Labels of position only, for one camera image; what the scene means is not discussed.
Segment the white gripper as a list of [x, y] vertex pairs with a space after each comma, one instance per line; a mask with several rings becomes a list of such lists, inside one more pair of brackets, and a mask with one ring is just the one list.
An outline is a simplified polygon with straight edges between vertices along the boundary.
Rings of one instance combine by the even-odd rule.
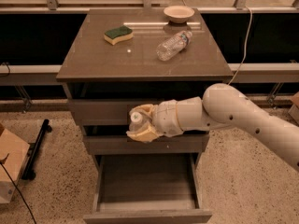
[[139, 105], [133, 109], [144, 115], [146, 120], [152, 120], [152, 124], [146, 123], [139, 129], [128, 131], [127, 136], [132, 140], [150, 143], [161, 135], [173, 137], [183, 134], [178, 124], [177, 101], [170, 100], [161, 102], [159, 105]]

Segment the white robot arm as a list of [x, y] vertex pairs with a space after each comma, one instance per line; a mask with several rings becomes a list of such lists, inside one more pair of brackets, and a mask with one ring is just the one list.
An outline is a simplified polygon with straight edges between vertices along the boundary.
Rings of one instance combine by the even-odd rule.
[[202, 97], [139, 105], [131, 109], [129, 116], [127, 135], [143, 143], [187, 131], [236, 127], [299, 171], [299, 127], [270, 115], [227, 84], [208, 87]]

